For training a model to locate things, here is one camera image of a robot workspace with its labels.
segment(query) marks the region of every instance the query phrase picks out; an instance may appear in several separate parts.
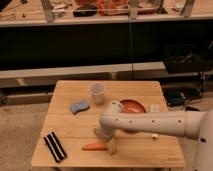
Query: orange carrot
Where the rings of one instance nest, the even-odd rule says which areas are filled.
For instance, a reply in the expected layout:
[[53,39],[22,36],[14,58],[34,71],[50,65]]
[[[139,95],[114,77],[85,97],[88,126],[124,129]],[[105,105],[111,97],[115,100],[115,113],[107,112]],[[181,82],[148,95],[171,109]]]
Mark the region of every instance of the orange carrot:
[[86,144],[82,148],[82,150],[107,150],[107,144],[104,141],[98,141],[91,144]]

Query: shelf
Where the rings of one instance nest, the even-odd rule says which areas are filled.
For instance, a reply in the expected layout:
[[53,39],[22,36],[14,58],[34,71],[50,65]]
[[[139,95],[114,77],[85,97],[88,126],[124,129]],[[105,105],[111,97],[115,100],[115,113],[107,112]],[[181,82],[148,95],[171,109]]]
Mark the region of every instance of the shelf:
[[72,4],[66,8],[66,14],[56,16],[53,22],[47,22],[40,0],[28,0],[26,4],[21,4],[20,0],[13,0],[0,12],[0,27],[213,19],[213,0],[195,0],[190,17],[184,17],[173,9],[175,3],[184,4],[185,0],[165,0],[163,7],[168,14],[140,14],[136,19],[130,19],[127,14],[101,16],[98,13],[90,17],[74,17],[73,10],[78,8],[78,5],[75,0],[65,0],[65,2]]

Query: red bowl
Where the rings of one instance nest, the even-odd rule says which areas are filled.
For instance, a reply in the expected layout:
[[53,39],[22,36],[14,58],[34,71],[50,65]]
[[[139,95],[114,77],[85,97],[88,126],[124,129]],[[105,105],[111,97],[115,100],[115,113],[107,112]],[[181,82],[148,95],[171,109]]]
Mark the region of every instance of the red bowl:
[[125,99],[120,101],[123,107],[123,113],[146,113],[146,109],[142,104],[135,100]]

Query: cable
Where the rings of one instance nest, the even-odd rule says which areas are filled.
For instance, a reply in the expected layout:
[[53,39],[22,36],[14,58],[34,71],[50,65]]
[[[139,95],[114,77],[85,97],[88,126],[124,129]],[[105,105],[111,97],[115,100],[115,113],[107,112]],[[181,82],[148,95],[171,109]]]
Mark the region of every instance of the cable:
[[192,102],[192,100],[186,100],[185,103],[183,104],[183,106],[181,107],[181,110],[185,110],[186,106],[191,104],[191,102]]
[[213,46],[213,41],[211,41],[210,45],[208,46],[208,49],[211,49]]
[[200,75],[200,80],[201,80],[199,93],[202,98],[204,95],[205,74],[204,74],[204,72],[200,72],[199,75]]
[[131,18],[128,16],[128,23],[129,23],[129,40],[130,40],[130,60],[132,64],[132,80],[135,79],[134,76],[134,57],[133,57],[133,36],[132,36],[132,23],[131,23]]

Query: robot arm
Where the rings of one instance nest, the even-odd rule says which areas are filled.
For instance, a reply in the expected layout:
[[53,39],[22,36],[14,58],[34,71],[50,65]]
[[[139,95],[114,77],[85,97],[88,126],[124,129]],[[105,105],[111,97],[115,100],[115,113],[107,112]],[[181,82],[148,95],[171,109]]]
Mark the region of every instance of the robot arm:
[[101,115],[99,136],[105,141],[114,136],[116,129],[197,139],[200,122],[205,115],[205,112],[184,111],[125,114],[121,113],[122,107],[120,102],[113,101]]
[[118,101],[110,103],[100,117],[98,135],[104,141],[114,137],[116,129],[143,131],[198,140],[195,171],[213,169],[213,110],[210,112],[164,112],[125,114]]

